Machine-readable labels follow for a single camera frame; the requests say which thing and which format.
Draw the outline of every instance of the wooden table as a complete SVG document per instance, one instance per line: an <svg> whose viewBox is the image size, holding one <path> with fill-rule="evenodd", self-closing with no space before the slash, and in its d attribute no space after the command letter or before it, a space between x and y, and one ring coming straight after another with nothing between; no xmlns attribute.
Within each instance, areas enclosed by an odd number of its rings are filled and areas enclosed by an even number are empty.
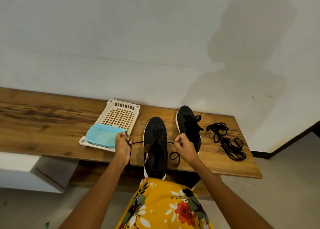
<svg viewBox="0 0 320 229"><path fill-rule="evenodd" d="M79 98L57 94L0 88L0 151L33 155L68 157L96 162L110 162L113 152L79 145L91 125L106 107L104 100ZM142 141L143 130L153 116L163 119L167 128L167 140L174 141L178 135L175 124L177 110L141 106L137 121L131 132L135 141ZM231 160L219 143L213 142L213 133L201 131L199 157L214 173L261 179L261 172L247 146L241 130L233 116L205 114L199 125L206 128L215 122L225 122L229 127L228 137L239 137L247 159ZM168 153L174 151L168 144ZM181 159L168 160L168 169L193 171ZM143 166L143 146L134 144L130 165Z"/></svg>

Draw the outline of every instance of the black sneaker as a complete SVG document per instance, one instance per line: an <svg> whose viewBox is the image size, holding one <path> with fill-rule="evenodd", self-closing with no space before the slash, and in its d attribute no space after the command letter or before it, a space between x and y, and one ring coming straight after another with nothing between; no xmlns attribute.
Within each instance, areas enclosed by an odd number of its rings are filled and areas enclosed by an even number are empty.
<svg viewBox="0 0 320 229"><path fill-rule="evenodd" d="M198 154L201 145L201 136L199 131L203 130L198 125L199 121L201 121L201 114L195 116L188 106L184 105L178 109L176 114L176 125L179 133L186 134L189 141L193 143Z"/></svg>
<svg viewBox="0 0 320 229"><path fill-rule="evenodd" d="M167 131L161 118L152 117L143 134L144 177L165 179L168 166Z"/></svg>

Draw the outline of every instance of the floral fabric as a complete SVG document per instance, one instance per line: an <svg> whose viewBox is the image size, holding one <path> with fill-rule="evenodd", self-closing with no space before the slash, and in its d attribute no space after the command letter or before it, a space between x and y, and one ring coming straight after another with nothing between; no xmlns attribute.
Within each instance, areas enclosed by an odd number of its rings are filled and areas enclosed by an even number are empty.
<svg viewBox="0 0 320 229"><path fill-rule="evenodd" d="M212 229L206 212L186 186L147 178L140 183L116 229Z"/></svg>

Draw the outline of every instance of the person's left hand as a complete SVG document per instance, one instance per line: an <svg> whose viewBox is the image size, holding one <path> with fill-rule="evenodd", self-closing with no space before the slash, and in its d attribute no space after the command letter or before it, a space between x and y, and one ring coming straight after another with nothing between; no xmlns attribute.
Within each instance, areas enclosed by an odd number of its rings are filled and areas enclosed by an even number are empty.
<svg viewBox="0 0 320 229"><path fill-rule="evenodd" d="M125 132L121 132L117 134L115 140L115 159L119 159L124 165L127 165L130 159L130 146L128 142L132 144L131 137L129 135L127 136Z"/></svg>

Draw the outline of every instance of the blue plastic lid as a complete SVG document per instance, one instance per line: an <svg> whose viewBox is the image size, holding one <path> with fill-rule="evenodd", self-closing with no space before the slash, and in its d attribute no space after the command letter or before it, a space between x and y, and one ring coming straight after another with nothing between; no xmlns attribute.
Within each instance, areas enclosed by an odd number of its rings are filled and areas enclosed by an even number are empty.
<svg viewBox="0 0 320 229"><path fill-rule="evenodd" d="M115 147L115 137L120 132L125 132L125 129L110 125L94 124L90 127L85 135L87 142L108 148Z"/></svg>

